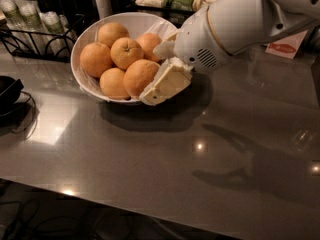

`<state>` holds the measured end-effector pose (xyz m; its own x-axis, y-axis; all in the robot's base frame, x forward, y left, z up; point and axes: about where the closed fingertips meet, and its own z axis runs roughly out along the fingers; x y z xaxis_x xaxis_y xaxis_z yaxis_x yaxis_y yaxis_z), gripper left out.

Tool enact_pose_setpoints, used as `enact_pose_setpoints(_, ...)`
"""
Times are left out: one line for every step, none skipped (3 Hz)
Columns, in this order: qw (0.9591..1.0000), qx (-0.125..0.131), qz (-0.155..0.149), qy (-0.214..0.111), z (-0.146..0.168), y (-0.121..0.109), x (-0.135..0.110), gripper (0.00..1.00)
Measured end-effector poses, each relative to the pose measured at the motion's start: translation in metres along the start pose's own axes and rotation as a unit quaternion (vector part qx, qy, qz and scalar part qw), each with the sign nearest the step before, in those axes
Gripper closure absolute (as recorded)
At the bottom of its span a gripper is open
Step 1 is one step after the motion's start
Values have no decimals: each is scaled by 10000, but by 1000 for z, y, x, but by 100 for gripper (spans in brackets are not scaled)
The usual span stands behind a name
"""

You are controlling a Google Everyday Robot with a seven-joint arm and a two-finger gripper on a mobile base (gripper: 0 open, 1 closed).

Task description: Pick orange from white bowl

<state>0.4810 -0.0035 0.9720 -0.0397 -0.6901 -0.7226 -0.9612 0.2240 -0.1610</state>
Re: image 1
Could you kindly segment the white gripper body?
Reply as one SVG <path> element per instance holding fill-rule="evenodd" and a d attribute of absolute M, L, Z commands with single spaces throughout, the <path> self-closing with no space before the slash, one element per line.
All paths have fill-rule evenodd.
<path fill-rule="evenodd" d="M 209 9 L 202 8 L 178 30 L 174 54 L 197 72 L 210 74 L 231 62 L 210 22 Z"/>

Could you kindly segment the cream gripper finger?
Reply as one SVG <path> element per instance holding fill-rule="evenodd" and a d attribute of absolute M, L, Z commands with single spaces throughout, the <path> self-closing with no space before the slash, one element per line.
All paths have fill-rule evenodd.
<path fill-rule="evenodd" d="M 154 80 L 139 96 L 144 104 L 156 106 L 172 98 L 191 84 L 193 67 L 177 57 L 165 60 Z"/>
<path fill-rule="evenodd" d="M 174 46 L 177 36 L 177 31 L 169 35 L 159 45 L 153 49 L 153 53 L 160 59 L 169 59 L 175 56 Z"/>

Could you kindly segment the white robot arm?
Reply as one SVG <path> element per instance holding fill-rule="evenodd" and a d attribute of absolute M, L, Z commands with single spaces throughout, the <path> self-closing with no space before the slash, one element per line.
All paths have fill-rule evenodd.
<path fill-rule="evenodd" d="M 164 63 L 139 99 L 160 104 L 185 89 L 194 71 L 209 74 L 255 44 L 308 30 L 319 20 L 320 0 L 217 0 L 154 49 Z"/>

